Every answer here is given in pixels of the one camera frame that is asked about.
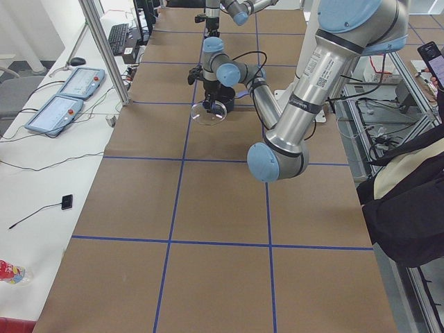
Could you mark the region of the glass pot lid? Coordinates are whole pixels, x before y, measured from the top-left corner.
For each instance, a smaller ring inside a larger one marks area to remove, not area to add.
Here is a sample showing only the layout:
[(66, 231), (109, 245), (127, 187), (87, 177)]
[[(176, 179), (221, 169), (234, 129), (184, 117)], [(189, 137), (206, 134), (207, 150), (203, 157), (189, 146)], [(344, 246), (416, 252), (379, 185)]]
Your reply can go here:
[(213, 126), (220, 122), (222, 122), (227, 117), (227, 110), (225, 106), (219, 102), (216, 101), (217, 104), (217, 110), (215, 113), (207, 113), (206, 110), (203, 107), (203, 102), (199, 102), (194, 104), (191, 107), (191, 118), (200, 125), (204, 126)]

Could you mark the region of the dark blue pot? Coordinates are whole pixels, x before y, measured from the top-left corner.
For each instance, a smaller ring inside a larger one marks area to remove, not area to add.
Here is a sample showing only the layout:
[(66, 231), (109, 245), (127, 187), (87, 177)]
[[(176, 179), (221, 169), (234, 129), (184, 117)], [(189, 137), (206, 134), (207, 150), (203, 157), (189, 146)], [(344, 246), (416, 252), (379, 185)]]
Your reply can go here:
[(226, 87), (222, 85), (216, 95), (216, 100), (221, 102), (225, 106), (227, 113), (229, 113), (234, 110), (234, 102), (237, 99), (241, 99), (248, 95), (248, 90), (243, 90), (236, 93), (232, 87)]

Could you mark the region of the black keyboard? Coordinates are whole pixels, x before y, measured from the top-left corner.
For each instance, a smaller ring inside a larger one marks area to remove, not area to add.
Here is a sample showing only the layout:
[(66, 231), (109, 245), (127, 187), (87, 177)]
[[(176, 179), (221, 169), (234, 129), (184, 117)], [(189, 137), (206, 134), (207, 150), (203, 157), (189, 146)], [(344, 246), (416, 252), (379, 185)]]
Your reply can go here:
[(108, 43), (114, 56), (123, 53), (128, 34), (128, 24), (117, 24), (111, 27), (108, 35)]

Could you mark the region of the upper teach pendant tablet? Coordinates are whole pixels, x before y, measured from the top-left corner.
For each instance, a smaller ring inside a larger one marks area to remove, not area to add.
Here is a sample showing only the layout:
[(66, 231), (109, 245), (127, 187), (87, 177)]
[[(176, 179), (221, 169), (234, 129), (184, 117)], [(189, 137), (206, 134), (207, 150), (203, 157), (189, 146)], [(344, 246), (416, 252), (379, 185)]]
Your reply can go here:
[(58, 94), (85, 101), (94, 95), (104, 79), (104, 69), (77, 67), (59, 89)]

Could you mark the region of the teach pendant tablet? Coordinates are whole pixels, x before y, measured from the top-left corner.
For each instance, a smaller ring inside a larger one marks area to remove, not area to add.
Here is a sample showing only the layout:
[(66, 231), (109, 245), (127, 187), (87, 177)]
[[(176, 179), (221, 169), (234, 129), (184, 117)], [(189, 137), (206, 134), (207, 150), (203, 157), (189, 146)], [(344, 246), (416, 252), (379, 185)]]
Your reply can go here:
[(77, 67), (59, 89), (58, 94), (85, 101), (94, 95), (104, 79), (104, 69)]
[(83, 108), (83, 100), (56, 94), (52, 96), (26, 123), (25, 129), (57, 137), (74, 121)]

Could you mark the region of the black computer mouse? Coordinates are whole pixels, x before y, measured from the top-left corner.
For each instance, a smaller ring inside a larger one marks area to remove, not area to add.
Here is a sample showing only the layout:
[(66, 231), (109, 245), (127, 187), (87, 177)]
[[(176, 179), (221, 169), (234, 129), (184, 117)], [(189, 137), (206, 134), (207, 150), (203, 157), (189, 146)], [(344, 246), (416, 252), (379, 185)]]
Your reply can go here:
[(77, 66), (81, 66), (81, 65), (85, 65), (86, 64), (86, 59), (82, 58), (82, 57), (73, 57), (70, 60), (70, 65), (73, 67), (77, 67)]

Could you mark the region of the lower teach pendant tablet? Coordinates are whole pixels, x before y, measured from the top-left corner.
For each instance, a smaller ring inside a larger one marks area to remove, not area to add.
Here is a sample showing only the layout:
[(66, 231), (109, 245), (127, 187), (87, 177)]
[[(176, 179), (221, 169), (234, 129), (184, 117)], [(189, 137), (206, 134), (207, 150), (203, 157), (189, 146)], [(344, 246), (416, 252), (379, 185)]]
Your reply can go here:
[(74, 121), (83, 108), (83, 100), (56, 94), (52, 96), (26, 123), (25, 129), (57, 137)]

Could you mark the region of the small black square sensor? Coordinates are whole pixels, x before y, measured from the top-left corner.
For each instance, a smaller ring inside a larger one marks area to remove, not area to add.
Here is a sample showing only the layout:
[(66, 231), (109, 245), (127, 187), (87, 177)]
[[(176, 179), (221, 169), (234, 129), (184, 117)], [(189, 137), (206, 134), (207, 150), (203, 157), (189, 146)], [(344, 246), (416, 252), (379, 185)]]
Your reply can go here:
[(74, 195), (73, 194), (67, 194), (62, 197), (61, 201), (61, 209), (62, 210), (68, 210), (73, 207), (73, 201), (74, 201)]

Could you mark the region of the person in black clothes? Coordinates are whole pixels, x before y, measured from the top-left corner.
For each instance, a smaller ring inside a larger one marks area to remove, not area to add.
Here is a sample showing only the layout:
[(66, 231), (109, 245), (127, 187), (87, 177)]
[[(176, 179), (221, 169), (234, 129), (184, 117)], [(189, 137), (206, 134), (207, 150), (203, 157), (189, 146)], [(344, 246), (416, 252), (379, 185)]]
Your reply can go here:
[(443, 256), (443, 126), (389, 150), (357, 187), (370, 240), (417, 267)]

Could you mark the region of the black smartphone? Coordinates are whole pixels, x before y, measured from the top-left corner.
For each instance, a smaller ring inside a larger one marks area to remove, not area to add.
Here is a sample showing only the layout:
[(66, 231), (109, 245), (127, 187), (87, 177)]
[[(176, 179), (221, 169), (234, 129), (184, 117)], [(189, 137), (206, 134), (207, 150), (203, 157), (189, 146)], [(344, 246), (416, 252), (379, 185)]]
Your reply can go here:
[(438, 87), (443, 89), (443, 55), (436, 43), (428, 42), (418, 47), (417, 51), (432, 76), (437, 79)]

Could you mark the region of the red plastic bottle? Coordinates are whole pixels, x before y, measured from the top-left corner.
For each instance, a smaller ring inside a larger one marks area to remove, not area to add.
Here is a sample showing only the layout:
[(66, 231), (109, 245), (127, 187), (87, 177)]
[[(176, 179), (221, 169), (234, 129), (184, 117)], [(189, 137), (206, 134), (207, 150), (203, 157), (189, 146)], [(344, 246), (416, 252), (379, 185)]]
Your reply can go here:
[(33, 279), (32, 271), (24, 268), (23, 266), (17, 266), (4, 260), (1, 260), (0, 263), (2, 282), (24, 286), (29, 284)]

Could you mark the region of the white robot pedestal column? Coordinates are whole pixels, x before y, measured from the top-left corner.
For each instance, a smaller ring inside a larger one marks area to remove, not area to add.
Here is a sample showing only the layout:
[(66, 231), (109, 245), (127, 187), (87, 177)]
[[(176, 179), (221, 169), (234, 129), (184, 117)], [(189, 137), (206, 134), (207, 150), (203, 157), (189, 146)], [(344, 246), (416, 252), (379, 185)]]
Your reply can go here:
[(311, 55), (314, 49), (316, 48), (315, 34), (319, 27), (318, 14), (317, 14), (319, 4), (320, 4), (319, 0), (314, 0), (312, 1), (311, 8), (309, 9), (307, 30), (305, 32), (304, 40), (302, 43), (302, 48), (296, 66), (295, 78), (293, 82), (290, 83), (285, 90), (275, 90), (275, 93), (277, 93), (277, 97), (275, 99), (277, 100), (277, 103), (282, 110), (287, 104), (294, 88), (298, 84), (299, 80), (302, 78), (302, 74), (304, 73), (305, 67), (307, 66), (309, 59), (311, 58)]

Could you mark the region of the aluminium frame post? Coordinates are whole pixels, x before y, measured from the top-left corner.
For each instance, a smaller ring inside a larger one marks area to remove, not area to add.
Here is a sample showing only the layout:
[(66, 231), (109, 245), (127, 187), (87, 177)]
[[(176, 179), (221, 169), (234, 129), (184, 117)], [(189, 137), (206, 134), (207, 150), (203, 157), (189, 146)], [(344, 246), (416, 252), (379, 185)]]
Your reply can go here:
[(123, 83), (119, 68), (112, 54), (108, 38), (103, 30), (99, 12), (92, 0), (79, 0), (80, 7), (83, 11), (85, 21), (91, 30), (92, 37), (96, 43), (97, 49), (105, 63), (108, 76), (111, 78), (112, 84), (117, 92), (122, 106), (126, 106), (130, 102), (128, 91)]

